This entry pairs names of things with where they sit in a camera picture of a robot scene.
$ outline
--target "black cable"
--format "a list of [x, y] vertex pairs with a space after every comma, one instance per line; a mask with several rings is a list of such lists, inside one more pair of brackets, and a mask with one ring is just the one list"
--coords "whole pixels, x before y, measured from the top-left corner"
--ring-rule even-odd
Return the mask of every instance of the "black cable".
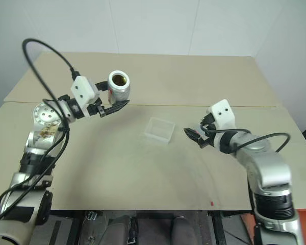
[[271, 138], [271, 137], [275, 137], [275, 136], [286, 136], [287, 137], [285, 142], [276, 150], [276, 152], [279, 152], [283, 149], [283, 147], [286, 146], [286, 144], [288, 144], [288, 142], [290, 140], [290, 134], [288, 134], [288, 133], [273, 133], [273, 134], [264, 135], [264, 136], [258, 137], [256, 139], [253, 139], [249, 142], [246, 142], [244, 144], [241, 144], [240, 146], [237, 146], [231, 153], [235, 153], [237, 150], [239, 150], [239, 149], [241, 149], [245, 146], [248, 146], [249, 144], [253, 144], [253, 143], [261, 141], [263, 139], [267, 139], [267, 138]]
[[[72, 77], [73, 79], [76, 78], [76, 76], [79, 76], [79, 72], [75, 71], [74, 68], [71, 66], [71, 64], [68, 62], [68, 60], [62, 55], [60, 54], [57, 50], [55, 50], [53, 47], [49, 46], [48, 44], [37, 40], [37, 39], [33, 39], [33, 38], [28, 38], [25, 39], [22, 43], [22, 50], [23, 50], [23, 54], [26, 58], [26, 61], [28, 62], [30, 68], [32, 69], [33, 73], [35, 74], [35, 76], [37, 77], [37, 79], [39, 80], [39, 82], [42, 84], [42, 86], [44, 87], [44, 89], [47, 91], [47, 93], [50, 95], [50, 97], [53, 99], [53, 102], [55, 102], [55, 104], [57, 105], [60, 113], [54, 108], [52, 107], [49, 103], [48, 100], [43, 99], [43, 102], [49, 106], [51, 109], [53, 109], [59, 116], [62, 124], [63, 124], [63, 135], [61, 136], [61, 138], [59, 140], [57, 140], [57, 142], [55, 144], [53, 144], [46, 152], [45, 154], [41, 157], [40, 159], [40, 163], [44, 160], [44, 158], [48, 155], [48, 153], [54, 148], [56, 147], [61, 141], [63, 141], [63, 139], [66, 137], [65, 142], [61, 148], [61, 150], [59, 151], [59, 153], [57, 154], [57, 156], [54, 158], [54, 160], [52, 161], [52, 163], [45, 169], [45, 171], [43, 171], [42, 174], [40, 174], [40, 176], [33, 182], [32, 185], [29, 186], [29, 188], [27, 188], [4, 212], [2, 212], [0, 214], [0, 219], [2, 219], [4, 216], [6, 216], [19, 202], [21, 199], [23, 199], [23, 197], [25, 197], [35, 186], [36, 184], [43, 178], [43, 176], [46, 174], [46, 172], [51, 169], [54, 164], [57, 162], [57, 160], [60, 158], [60, 156], [62, 155], [62, 153], [65, 151], [68, 141], [69, 141], [69, 124], [68, 124], [68, 120], [67, 117], [64, 113], [64, 111], [62, 110], [57, 98], [55, 97], [55, 95], [52, 93], [52, 91], [50, 90], [50, 88], [47, 86], [47, 84], [44, 82], [43, 78], [41, 77], [41, 75], [39, 74], [39, 72], [37, 71], [37, 69], [35, 68], [35, 66], [33, 65], [32, 60], [29, 58], [28, 53], [27, 53], [27, 44], [29, 42], [36, 42], [36, 43], [40, 43], [42, 45], [44, 45], [45, 47], [47, 47], [48, 49], [52, 50], [54, 53], [56, 53], [61, 59], [64, 60], [64, 62], [68, 65], [68, 67], [70, 68], [70, 71], [72, 73]], [[9, 189], [7, 189], [6, 191], [3, 192], [3, 194], [1, 194], [0, 196], [0, 205], [1, 205], [1, 199], [5, 196], [5, 194], [7, 194], [10, 191], [14, 191], [16, 190], [19, 186], [21, 186], [22, 184], [24, 184], [26, 181], [30, 180], [33, 176], [28, 177], [26, 180], [24, 180], [23, 182], [10, 187]]]
[[200, 128], [205, 133], [226, 133], [226, 132], [246, 132], [246, 133], [250, 133], [250, 131], [248, 129], [222, 129], [222, 130], [206, 129], [206, 128], [204, 128], [203, 124], [200, 125]]

